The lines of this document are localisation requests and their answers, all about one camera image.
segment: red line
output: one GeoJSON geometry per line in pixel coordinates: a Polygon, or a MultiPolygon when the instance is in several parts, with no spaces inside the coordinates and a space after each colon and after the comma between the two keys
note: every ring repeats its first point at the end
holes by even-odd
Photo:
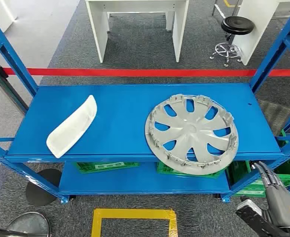
{"type": "MultiPolygon", "coordinates": [[[[8,75],[12,69],[4,68],[8,75]]],[[[256,69],[78,69],[78,68],[28,68],[33,76],[86,76],[86,77],[252,77],[256,69]]],[[[290,69],[274,69],[271,77],[290,77],[290,69]]]]}

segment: blue metal shelf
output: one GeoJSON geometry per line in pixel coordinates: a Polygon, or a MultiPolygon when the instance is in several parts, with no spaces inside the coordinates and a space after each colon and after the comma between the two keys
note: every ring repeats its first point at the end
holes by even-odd
{"type": "MultiPolygon", "coordinates": [[[[33,97],[8,151],[0,147],[0,163],[19,173],[62,203],[69,195],[89,194],[221,194],[222,201],[256,179],[256,170],[230,187],[225,173],[217,179],[158,174],[157,161],[144,134],[146,117],[154,106],[174,94],[206,95],[234,117],[239,147],[234,160],[266,160],[275,168],[290,158],[290,141],[280,149],[254,93],[288,47],[290,19],[283,27],[256,74],[248,83],[37,86],[0,29],[0,53],[33,97]],[[60,159],[46,146],[49,133],[94,95],[98,106],[94,122],[60,159]],[[23,164],[64,162],[59,187],[23,164]],[[143,161],[140,167],[81,174],[73,162],[143,161]]],[[[284,130],[290,129],[290,119],[284,130]]]]}
{"type": "Polygon", "coordinates": [[[5,158],[11,162],[157,161],[145,139],[146,119],[159,102],[179,93],[209,96],[231,112],[239,135],[237,159],[283,157],[249,84],[216,83],[40,86],[5,158]],[[96,118],[66,155],[54,158],[46,146],[48,134],[91,94],[97,104],[96,118]]]}
{"type": "Polygon", "coordinates": [[[140,167],[82,174],[71,162],[65,163],[60,182],[63,195],[103,194],[222,194],[230,193],[225,173],[217,179],[157,173],[155,162],[140,167]]]}

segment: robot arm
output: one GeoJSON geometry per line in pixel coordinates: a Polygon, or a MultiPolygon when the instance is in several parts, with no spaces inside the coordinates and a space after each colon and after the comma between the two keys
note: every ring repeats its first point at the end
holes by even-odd
{"type": "Polygon", "coordinates": [[[268,165],[259,161],[254,167],[262,176],[268,209],[262,210],[246,199],[236,214],[260,237],[290,237],[290,192],[268,165]]]}

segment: blue shelf top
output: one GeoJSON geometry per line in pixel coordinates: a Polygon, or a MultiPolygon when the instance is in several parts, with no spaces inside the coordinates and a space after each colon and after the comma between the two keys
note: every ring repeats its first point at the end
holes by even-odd
{"type": "Polygon", "coordinates": [[[225,173],[216,179],[158,174],[155,162],[139,167],[82,174],[72,162],[64,165],[60,182],[63,195],[211,194],[230,193],[225,173]]]}
{"type": "Polygon", "coordinates": [[[248,83],[208,83],[40,86],[5,157],[12,162],[156,161],[145,138],[145,122],[155,105],[174,94],[205,95],[231,112],[239,135],[238,159],[282,156],[248,83]],[[48,134],[88,95],[97,101],[96,118],[64,156],[54,158],[46,146],[48,134]]]}

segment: yellow floor tape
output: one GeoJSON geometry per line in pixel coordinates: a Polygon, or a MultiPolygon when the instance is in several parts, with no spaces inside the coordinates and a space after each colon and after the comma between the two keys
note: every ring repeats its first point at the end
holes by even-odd
{"type": "Polygon", "coordinates": [[[229,4],[229,2],[228,0],[223,0],[224,3],[227,6],[227,7],[234,7],[235,5],[231,5],[229,4]]]}
{"type": "Polygon", "coordinates": [[[169,237],[178,237],[176,213],[172,210],[159,209],[95,209],[94,211],[91,237],[101,235],[103,218],[118,219],[164,219],[169,220],[169,237]]]}

